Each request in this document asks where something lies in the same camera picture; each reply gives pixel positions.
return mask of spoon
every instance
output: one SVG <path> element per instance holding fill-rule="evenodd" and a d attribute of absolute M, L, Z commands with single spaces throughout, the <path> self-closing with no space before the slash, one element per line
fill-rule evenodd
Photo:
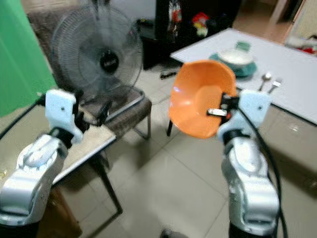
<path fill-rule="evenodd" d="M 263 74 L 263 75 L 262 75 L 262 80 L 263 80 L 263 82 L 262 82 L 262 84 L 261 84 L 261 86 L 260 86 L 260 88 L 259 88 L 258 91 L 259 91 L 259 92 L 262 91 L 264 84 L 265 84 L 266 82 L 269 82 L 271 79 L 272 79 L 271 73 L 268 72 L 268 73 L 266 73 L 266 74 Z"/>

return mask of chair leg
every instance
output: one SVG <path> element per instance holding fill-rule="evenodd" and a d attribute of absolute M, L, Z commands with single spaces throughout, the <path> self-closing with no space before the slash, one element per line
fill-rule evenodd
<path fill-rule="evenodd" d="M 111 185 L 111 182 L 108 178 L 108 175 L 104 169 L 104 165 L 103 165 L 103 156 L 96 154 L 94 157 L 92 157 L 90 159 L 90 165 L 92 166 L 92 168 L 95 170 L 95 172 L 99 175 L 99 177 L 101 178 L 105 188 L 108 191 L 108 194 L 110 196 L 110 198 L 112 199 L 116 209 L 117 209 L 117 213 L 118 214 L 122 214 L 123 209 L 121 207 L 121 204 L 114 192 L 114 189 Z"/>
<path fill-rule="evenodd" d="M 136 133 L 139 134 L 139 136 L 141 136 L 145 140 L 150 139 L 150 137 L 151 137 L 151 114 L 148 115 L 148 133 L 146 135 L 143 132 L 141 132 L 139 129 L 137 129 L 136 127 L 133 129 L 135 130 Z"/>
<path fill-rule="evenodd" d="M 173 123 L 171 120 L 169 120 L 169 124 L 168 124 L 168 129 L 167 129 L 167 136 L 170 136 L 171 132 L 172 132 L 172 127 L 173 127 Z"/>
<path fill-rule="evenodd" d="M 103 158 L 103 159 L 101 159 L 101 161 L 102 161 L 103 165 L 105 166 L 106 173 L 109 173 L 113 167 L 112 160 L 107 156 L 105 150 L 101 151 L 99 154 Z"/>

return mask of small table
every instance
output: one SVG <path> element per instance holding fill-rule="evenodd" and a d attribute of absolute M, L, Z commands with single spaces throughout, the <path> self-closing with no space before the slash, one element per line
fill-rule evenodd
<path fill-rule="evenodd" d="M 258 70 L 250 78 L 237 79 L 237 87 L 258 90 L 262 83 L 261 76 L 271 72 L 273 80 L 283 80 L 281 87 L 271 94 L 272 104 L 317 125 L 317 110 L 313 99 L 317 88 L 317 57 L 233 29 L 224 30 L 176 51 L 171 57 L 181 63 L 207 60 L 216 52 L 234 48 L 236 42 L 241 40 L 251 44 L 250 54 Z M 266 83 L 264 91 L 270 87 L 271 83 Z"/>

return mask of cable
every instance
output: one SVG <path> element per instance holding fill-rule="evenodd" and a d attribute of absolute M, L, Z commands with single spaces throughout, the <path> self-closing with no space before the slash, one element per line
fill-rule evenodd
<path fill-rule="evenodd" d="M 0 133 L 0 140 L 17 124 L 25 115 L 27 115 L 33 108 L 37 105 L 44 105 L 45 104 L 45 95 L 42 95 L 36 102 L 34 102 L 27 110 L 25 110 L 22 114 L 20 114 L 13 122 L 10 123 L 1 133 Z"/>
<path fill-rule="evenodd" d="M 283 236 L 284 238 L 288 238 L 288 231 L 287 231 L 287 226 L 286 226 L 286 221 L 285 221 L 285 217 L 284 217 L 284 213 L 282 210 L 282 189 L 281 189 L 281 179 L 280 179 L 280 173 L 278 171 L 277 168 L 277 164 L 275 162 L 275 159 L 271 153 L 270 148 L 268 147 L 268 145 L 265 143 L 264 139 L 262 138 L 262 136 L 260 135 L 258 129 L 255 127 L 255 125 L 251 122 L 251 120 L 249 119 L 249 117 L 244 113 L 244 111 L 238 107 L 238 110 L 241 112 L 241 114 L 243 115 L 243 117 L 246 119 L 246 121 L 248 122 L 248 124 L 250 125 L 250 127 L 252 128 L 252 130 L 254 131 L 254 133 L 256 134 L 262 148 L 264 149 L 264 151 L 266 152 L 266 155 L 268 156 L 268 159 L 273 167 L 273 171 L 275 174 L 275 179 L 276 179 L 276 186 L 277 186 L 277 196 L 279 199 L 279 213 L 276 219 L 276 230 L 275 233 L 277 233 L 277 227 L 278 227 L 278 218 L 281 219 L 281 223 L 282 223 L 282 228 L 283 228 Z"/>

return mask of fan hub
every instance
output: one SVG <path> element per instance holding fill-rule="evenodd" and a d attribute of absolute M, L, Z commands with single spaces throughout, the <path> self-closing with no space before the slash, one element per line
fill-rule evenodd
<path fill-rule="evenodd" d="M 100 65 L 106 73 L 113 74 L 119 66 L 119 58 L 114 52 L 108 50 L 103 53 L 100 59 Z"/>

